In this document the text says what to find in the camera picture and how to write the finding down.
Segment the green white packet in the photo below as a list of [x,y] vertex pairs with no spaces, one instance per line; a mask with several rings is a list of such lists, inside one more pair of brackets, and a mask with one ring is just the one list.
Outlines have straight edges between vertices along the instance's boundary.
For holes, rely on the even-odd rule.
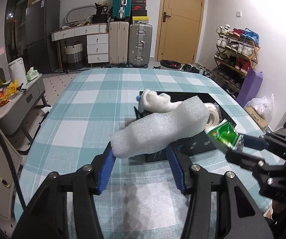
[[215,147],[223,153],[227,153],[229,150],[241,152],[243,149],[243,135],[238,133],[227,119],[224,119],[219,125],[205,129],[205,133]]

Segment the white foam wrap piece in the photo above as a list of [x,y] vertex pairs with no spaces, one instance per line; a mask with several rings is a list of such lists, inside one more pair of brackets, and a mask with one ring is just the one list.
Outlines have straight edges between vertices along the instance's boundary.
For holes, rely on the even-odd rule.
[[149,114],[110,135],[113,155],[125,159],[155,153],[182,138],[189,128],[196,128],[195,134],[201,132],[209,116],[207,107],[197,96],[184,100],[170,112]]

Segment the white plush sock toy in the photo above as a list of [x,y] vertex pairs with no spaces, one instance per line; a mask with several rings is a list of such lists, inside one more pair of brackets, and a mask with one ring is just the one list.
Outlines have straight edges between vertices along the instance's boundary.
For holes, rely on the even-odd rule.
[[142,95],[137,95],[138,111],[150,113],[167,113],[176,109],[182,101],[171,102],[171,96],[166,93],[157,94],[156,91],[146,89]]

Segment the cardboard box on floor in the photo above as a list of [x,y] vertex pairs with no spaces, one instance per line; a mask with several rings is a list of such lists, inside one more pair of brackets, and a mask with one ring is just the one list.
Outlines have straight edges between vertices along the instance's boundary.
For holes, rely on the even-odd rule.
[[256,112],[253,107],[246,107],[245,111],[249,116],[255,121],[255,123],[260,127],[260,129],[265,129],[268,123]]

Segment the black open storage box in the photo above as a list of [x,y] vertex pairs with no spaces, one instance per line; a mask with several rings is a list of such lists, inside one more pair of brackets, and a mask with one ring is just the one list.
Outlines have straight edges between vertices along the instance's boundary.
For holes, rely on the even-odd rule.
[[[218,102],[218,99],[214,99],[214,95],[208,93],[195,93],[195,92],[164,92],[171,96],[171,102],[184,101],[186,99],[198,96],[199,99],[209,107],[208,111],[210,112],[210,118],[206,124],[205,129],[219,125],[224,119],[227,119],[232,126],[236,127],[236,122],[232,119],[230,114],[228,114],[221,104]],[[143,117],[152,114],[150,112],[138,111],[138,106],[134,107],[136,119],[142,119]],[[210,141],[207,134],[203,129],[198,134],[195,134],[196,128],[189,128],[188,133],[183,133],[182,138],[173,142],[173,145],[183,154],[192,156],[216,149],[215,145]],[[145,154],[145,161],[147,163],[165,161],[167,160],[166,149],[158,150],[155,153]]]

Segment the purple bag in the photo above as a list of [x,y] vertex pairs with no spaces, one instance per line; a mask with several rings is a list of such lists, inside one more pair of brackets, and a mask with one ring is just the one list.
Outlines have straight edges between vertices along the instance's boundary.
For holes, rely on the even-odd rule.
[[242,87],[238,96],[236,97],[236,102],[244,108],[244,106],[253,98],[256,97],[261,83],[263,81],[263,73],[255,72],[252,68],[247,72],[247,75],[243,81]]

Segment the teal plaid tablecloth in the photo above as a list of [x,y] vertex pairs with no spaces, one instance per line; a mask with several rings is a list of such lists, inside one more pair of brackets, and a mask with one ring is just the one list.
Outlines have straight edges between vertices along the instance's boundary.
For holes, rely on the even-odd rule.
[[105,238],[180,238],[189,198],[176,187],[167,161],[146,162],[145,154],[178,137],[175,123],[153,116],[135,123],[141,91],[209,94],[252,136],[261,129],[222,88],[194,73],[153,69],[92,69],[78,74],[50,111],[33,142],[20,175],[29,202],[51,171],[73,173],[92,162],[107,145],[116,153],[109,184],[95,196]]

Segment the wooden shoe rack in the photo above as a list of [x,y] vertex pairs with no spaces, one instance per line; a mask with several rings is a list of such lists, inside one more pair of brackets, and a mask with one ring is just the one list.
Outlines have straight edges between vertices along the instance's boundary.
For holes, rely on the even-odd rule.
[[245,29],[231,29],[230,25],[216,28],[218,38],[213,78],[227,93],[236,98],[249,70],[258,64],[259,34]]

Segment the grey tv cabinet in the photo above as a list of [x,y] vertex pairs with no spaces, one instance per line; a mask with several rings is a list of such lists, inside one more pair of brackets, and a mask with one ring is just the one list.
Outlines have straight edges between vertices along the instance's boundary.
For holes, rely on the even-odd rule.
[[45,98],[45,85],[41,74],[23,85],[23,91],[15,94],[7,104],[0,107],[0,129],[10,138],[19,130],[23,132],[29,142],[33,142],[32,136],[25,127],[26,118],[31,110],[48,107]]

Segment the wooden door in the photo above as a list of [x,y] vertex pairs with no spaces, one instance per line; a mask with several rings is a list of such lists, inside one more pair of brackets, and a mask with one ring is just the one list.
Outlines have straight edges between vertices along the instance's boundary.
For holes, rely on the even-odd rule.
[[194,63],[204,0],[161,0],[155,59]]

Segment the silver aluminium suitcase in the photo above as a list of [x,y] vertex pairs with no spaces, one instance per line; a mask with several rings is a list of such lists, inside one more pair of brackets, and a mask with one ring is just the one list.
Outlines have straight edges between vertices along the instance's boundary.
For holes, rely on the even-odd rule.
[[150,60],[153,27],[133,23],[129,27],[128,65],[130,68],[147,68]]

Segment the white drawer desk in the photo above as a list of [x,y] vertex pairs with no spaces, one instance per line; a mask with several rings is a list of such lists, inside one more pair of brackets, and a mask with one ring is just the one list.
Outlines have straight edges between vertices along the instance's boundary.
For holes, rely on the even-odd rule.
[[63,46],[69,46],[68,42],[76,41],[83,44],[83,54],[87,64],[98,64],[108,62],[108,24],[96,23],[76,27],[63,27],[51,33],[51,40],[56,43],[59,69],[65,70],[62,58],[67,61],[67,53]]

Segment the woven laundry basket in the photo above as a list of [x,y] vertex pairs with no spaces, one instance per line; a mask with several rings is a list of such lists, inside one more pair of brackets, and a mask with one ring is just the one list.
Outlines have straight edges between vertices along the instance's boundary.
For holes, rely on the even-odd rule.
[[68,71],[79,70],[84,65],[84,50],[82,43],[65,46],[65,57]]

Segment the beige suitcase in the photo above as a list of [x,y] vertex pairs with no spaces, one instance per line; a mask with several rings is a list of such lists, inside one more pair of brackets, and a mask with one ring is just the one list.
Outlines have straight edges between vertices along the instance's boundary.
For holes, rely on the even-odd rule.
[[108,34],[109,63],[111,65],[127,64],[129,23],[110,22]]

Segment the stack of shoe boxes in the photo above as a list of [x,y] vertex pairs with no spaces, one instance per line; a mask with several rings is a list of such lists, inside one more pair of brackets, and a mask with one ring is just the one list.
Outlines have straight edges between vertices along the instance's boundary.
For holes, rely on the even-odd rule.
[[149,24],[147,0],[132,0],[131,17],[133,24]]

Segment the teal suitcase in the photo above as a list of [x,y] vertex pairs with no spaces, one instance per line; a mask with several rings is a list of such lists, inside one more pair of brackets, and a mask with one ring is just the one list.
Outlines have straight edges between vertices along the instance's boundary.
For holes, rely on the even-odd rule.
[[129,21],[131,8],[132,0],[113,0],[112,19]]

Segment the black refrigerator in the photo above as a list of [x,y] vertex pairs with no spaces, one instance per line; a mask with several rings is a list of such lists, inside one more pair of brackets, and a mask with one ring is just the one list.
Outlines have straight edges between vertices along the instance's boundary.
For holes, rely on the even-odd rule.
[[30,66],[41,74],[59,68],[52,32],[59,29],[59,0],[41,0],[26,9],[27,51]]

